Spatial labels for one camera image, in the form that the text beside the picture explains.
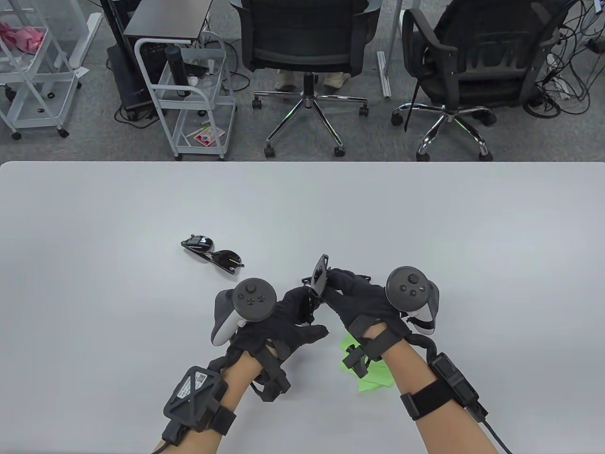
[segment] hand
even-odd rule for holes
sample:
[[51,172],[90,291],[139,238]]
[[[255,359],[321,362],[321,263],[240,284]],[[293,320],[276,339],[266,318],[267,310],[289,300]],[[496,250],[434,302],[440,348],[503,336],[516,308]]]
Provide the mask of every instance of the hand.
[[310,326],[297,326],[298,314],[303,304],[309,303],[309,288],[298,287],[284,295],[277,303],[275,312],[266,320],[248,323],[239,328],[231,339],[227,349],[227,357],[237,358],[242,352],[249,352],[252,357],[267,345],[271,340],[277,350],[278,357],[282,358],[280,345],[286,345],[288,355],[294,353],[305,344],[312,344],[328,335],[325,326],[316,324]]
[[384,331],[385,325],[402,338],[411,334],[410,328],[401,320],[400,312],[388,301],[384,287],[372,285],[351,271],[338,268],[328,270],[322,299],[338,314],[347,330],[358,316],[373,317],[375,323],[364,337],[377,337]]

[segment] chair backrest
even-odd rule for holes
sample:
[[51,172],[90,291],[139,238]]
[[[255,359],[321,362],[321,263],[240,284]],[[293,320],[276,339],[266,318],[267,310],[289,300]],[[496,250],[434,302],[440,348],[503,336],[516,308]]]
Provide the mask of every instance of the chair backrest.
[[232,0],[242,29],[244,66],[356,75],[365,41],[353,48],[354,14],[367,0]]
[[458,80],[524,77],[576,0],[453,0],[435,27],[457,47]]

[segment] black cylinder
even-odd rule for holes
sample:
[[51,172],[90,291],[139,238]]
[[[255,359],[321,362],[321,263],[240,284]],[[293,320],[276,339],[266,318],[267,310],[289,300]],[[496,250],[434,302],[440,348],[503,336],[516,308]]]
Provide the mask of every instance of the black cylinder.
[[[172,79],[174,85],[189,85],[187,78],[187,72],[185,72],[185,63],[183,62],[183,55],[181,54],[181,48],[174,44],[169,44],[164,50],[168,65],[170,66],[170,72],[172,73]],[[180,97],[188,97],[190,91],[177,91]]]

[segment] person's legs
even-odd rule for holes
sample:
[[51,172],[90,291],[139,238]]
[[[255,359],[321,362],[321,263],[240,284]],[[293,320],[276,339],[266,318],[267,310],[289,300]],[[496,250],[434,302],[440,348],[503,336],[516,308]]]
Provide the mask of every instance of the person's legs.
[[294,77],[294,72],[286,70],[277,70],[275,89],[277,91],[296,90],[296,77]]
[[350,77],[351,75],[346,73],[327,74],[324,79],[324,86],[332,93],[334,93],[339,90],[344,85],[344,83],[350,79]]

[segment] chrome chair base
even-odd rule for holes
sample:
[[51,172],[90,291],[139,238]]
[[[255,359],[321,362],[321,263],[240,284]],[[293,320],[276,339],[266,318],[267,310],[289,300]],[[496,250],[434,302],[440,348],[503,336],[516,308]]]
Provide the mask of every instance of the chrome chair base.
[[485,140],[481,136],[481,134],[479,134],[479,132],[471,124],[469,124],[465,119],[463,119],[461,117],[462,115],[473,114],[475,112],[491,114],[491,110],[489,108],[478,106],[478,107],[472,107],[469,109],[462,109],[455,113],[448,113],[445,111],[445,106],[434,107],[434,106],[429,106],[426,104],[417,104],[417,103],[412,104],[411,102],[407,102],[405,104],[400,105],[395,110],[393,110],[393,114],[391,115],[391,124],[393,124],[394,126],[402,125],[404,122],[404,119],[401,115],[401,112],[407,112],[410,108],[412,110],[430,112],[430,113],[439,115],[439,119],[437,120],[437,122],[431,127],[431,129],[429,129],[427,131],[427,133],[422,138],[422,141],[420,142],[420,146],[418,147],[418,151],[416,152],[417,161],[426,162],[426,161],[431,160],[430,156],[427,153],[428,146],[431,145],[433,140],[435,140],[435,137],[437,137],[437,135],[439,134],[439,131],[441,130],[443,125],[445,125],[446,123],[451,123],[451,122],[456,123],[463,130],[465,130],[468,134],[470,134],[473,139],[475,139],[475,142],[477,142],[477,144],[479,145],[479,149],[480,149],[480,152],[479,152],[480,161],[490,162],[490,161],[494,160],[494,157],[489,152],[487,144],[485,143]]
[[317,94],[315,91],[315,81],[317,80],[315,75],[312,73],[306,73],[304,75],[304,85],[306,87],[300,93],[283,93],[281,91],[255,91],[254,92],[254,100],[252,101],[253,109],[262,108],[263,104],[261,103],[261,97],[276,97],[281,99],[298,99],[298,103],[290,110],[288,115],[281,121],[281,123],[268,135],[265,144],[265,157],[275,157],[275,149],[273,148],[272,141],[276,136],[282,132],[282,130],[286,127],[288,123],[301,111],[301,108],[313,109],[315,113],[319,116],[319,119],[324,124],[326,129],[330,132],[334,141],[336,142],[336,146],[334,147],[334,155],[336,157],[342,157],[345,155],[345,146],[332,127],[330,122],[325,117],[321,107],[319,106],[319,102],[321,101],[329,101],[329,102],[353,102],[357,104],[361,104],[359,108],[360,116],[368,116],[368,100],[364,97],[354,97],[354,96],[340,96],[337,94]]

